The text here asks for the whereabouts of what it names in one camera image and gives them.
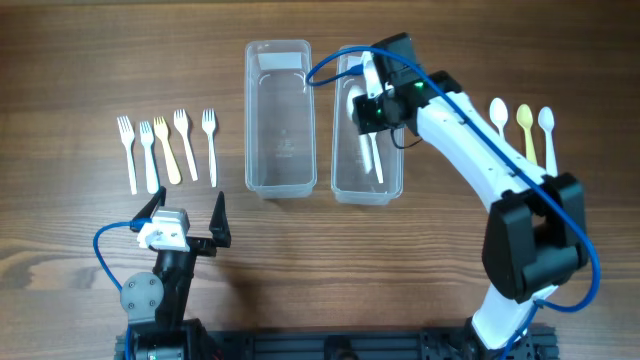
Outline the yellow plastic spoon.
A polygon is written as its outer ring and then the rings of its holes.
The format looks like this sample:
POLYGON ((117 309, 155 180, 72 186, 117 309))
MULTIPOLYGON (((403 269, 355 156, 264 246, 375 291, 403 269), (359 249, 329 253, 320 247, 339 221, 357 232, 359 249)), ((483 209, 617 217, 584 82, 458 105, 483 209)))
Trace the yellow plastic spoon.
POLYGON ((522 128, 525 142, 525 156, 528 161, 537 164, 537 156, 532 137, 533 115, 527 104, 521 104, 516 112, 516 121, 522 128))

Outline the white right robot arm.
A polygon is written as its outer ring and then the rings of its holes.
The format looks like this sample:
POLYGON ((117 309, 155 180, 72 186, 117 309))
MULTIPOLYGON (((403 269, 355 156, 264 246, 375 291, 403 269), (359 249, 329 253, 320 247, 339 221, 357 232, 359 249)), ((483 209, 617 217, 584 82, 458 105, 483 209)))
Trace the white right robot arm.
POLYGON ((505 359, 523 346, 539 309, 589 305, 601 270, 580 182, 519 154, 448 73, 421 68, 407 34, 356 50, 361 62, 350 72, 363 76, 365 89, 349 101, 360 132, 409 129, 447 158, 488 211, 482 263, 490 287, 459 349, 505 359))

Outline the white plastic spoon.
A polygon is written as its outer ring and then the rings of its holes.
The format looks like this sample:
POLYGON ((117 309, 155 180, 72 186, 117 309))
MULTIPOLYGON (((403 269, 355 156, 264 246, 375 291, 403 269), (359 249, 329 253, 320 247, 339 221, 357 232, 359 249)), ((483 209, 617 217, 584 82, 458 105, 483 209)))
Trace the white plastic spoon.
MULTIPOLYGON (((349 116, 349 119, 352 122, 355 122, 354 99, 363 94, 364 94, 364 90, 358 85, 353 85, 349 89, 349 92, 347 95, 346 111, 347 111, 347 115, 349 116)), ((367 136, 365 134, 359 134, 358 141, 359 141, 359 149, 362 157, 364 173, 369 174, 373 168, 373 162, 371 158, 370 147, 367 141, 367 136)))
POLYGON ((545 166, 546 171, 551 176, 558 175, 555 147, 553 142, 553 129, 555 126, 554 115, 550 107, 543 107, 538 114, 538 125, 544 132, 545 137, 545 166))
POLYGON ((384 182, 384 177, 383 177, 383 172, 381 167, 381 159, 380 159, 379 149, 377 145, 376 135, 377 135, 376 133, 368 134, 371 142, 371 152, 372 152, 373 165, 376 172, 376 177, 377 177, 378 183, 382 184, 384 182))
POLYGON ((505 102, 501 98, 494 98, 489 107, 489 117, 491 122, 496 126, 499 136, 505 140, 505 126, 508 122, 508 109, 505 102))

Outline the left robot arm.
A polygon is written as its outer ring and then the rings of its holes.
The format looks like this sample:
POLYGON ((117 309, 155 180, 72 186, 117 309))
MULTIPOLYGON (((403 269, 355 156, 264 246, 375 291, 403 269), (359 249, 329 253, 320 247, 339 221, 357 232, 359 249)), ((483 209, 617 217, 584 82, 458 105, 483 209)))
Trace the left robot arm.
POLYGON ((222 359, 202 322, 184 315, 197 258, 215 257, 219 248, 231 246, 224 193, 216 199, 210 237, 190 236, 186 211, 165 201, 166 188, 160 187, 129 225, 141 247, 156 253, 156 262, 150 272, 136 273, 122 285, 127 329, 116 338, 114 358, 222 359))

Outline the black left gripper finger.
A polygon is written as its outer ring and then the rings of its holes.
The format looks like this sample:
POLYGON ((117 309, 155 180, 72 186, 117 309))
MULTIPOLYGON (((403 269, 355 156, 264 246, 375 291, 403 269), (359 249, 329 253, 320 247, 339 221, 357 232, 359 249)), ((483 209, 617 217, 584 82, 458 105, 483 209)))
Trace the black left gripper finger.
POLYGON ((152 196, 146 205, 131 219, 130 230, 132 232, 139 232, 143 225, 151 221, 151 217, 154 212, 161 206, 165 205, 166 201, 166 188, 160 186, 158 191, 152 196))
POLYGON ((209 223, 209 231, 216 247, 229 248, 232 237, 226 214, 226 204, 224 192, 218 193, 212 217, 209 223))

